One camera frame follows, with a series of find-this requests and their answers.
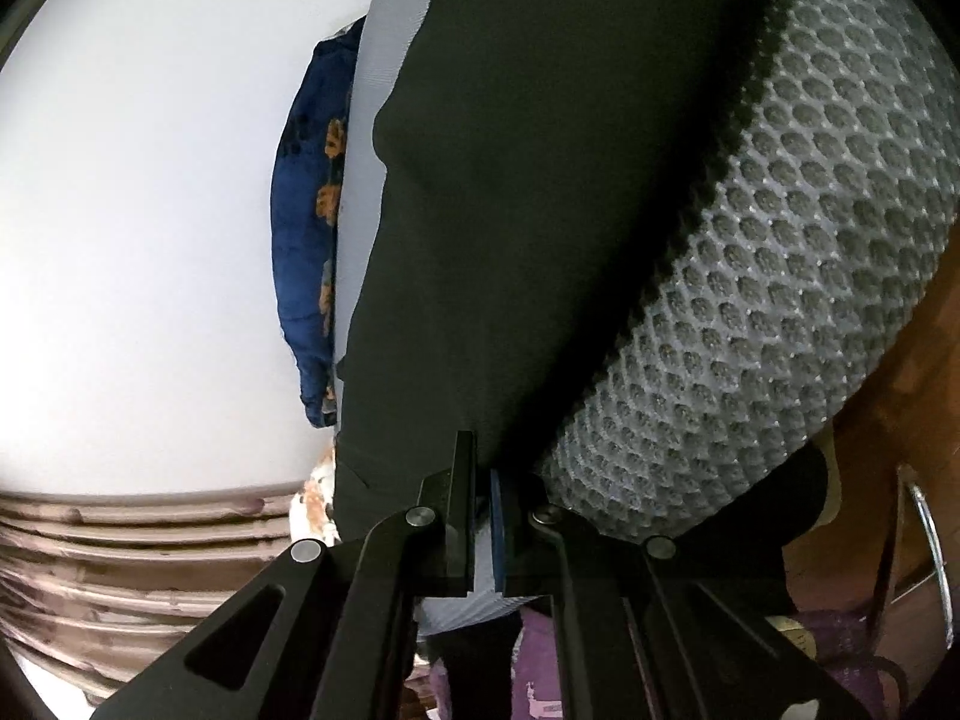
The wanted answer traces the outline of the black pants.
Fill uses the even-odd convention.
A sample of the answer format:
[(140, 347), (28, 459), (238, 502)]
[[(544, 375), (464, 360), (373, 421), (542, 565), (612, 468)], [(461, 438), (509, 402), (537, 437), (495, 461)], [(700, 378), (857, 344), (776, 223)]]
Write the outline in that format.
[(373, 145), (343, 538), (451, 463), (527, 483), (695, 226), (771, 0), (431, 0)]

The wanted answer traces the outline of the white floral pillow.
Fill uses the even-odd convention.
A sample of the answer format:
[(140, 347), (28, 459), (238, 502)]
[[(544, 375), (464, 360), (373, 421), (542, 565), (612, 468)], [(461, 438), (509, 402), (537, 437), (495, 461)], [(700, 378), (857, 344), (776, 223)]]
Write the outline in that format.
[(299, 491), (291, 497), (288, 525), (293, 541), (317, 539), (329, 548), (340, 543), (334, 520), (334, 496), (335, 447), (329, 445)]

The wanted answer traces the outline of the blue floral blanket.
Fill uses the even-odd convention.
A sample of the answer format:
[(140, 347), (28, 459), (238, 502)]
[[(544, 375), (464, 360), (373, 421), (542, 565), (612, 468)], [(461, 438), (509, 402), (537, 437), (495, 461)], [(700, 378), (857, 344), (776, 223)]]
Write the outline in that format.
[(363, 21), (355, 21), (314, 47), (280, 135), (268, 197), (278, 323), (295, 360), (304, 414), (314, 427), (337, 421), (338, 207), (363, 28)]

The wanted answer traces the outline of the beige curtain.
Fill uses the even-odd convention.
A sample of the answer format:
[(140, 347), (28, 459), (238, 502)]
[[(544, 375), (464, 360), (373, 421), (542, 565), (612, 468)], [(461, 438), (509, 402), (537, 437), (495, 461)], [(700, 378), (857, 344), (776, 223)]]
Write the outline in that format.
[(288, 548), (291, 499), (3, 496), (3, 644), (101, 704)]

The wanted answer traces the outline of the grey mesh mattress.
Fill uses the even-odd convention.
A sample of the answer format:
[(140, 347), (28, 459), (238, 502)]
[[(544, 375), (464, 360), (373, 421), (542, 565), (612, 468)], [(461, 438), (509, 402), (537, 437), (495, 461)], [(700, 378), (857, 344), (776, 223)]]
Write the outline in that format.
[[(373, 145), (431, 0), (374, 0), (342, 200), (343, 406), (381, 223)], [(911, 0), (771, 0), (682, 250), (535, 481), (623, 539), (680, 535), (781, 466), (861, 387), (958, 211), (958, 75)]]

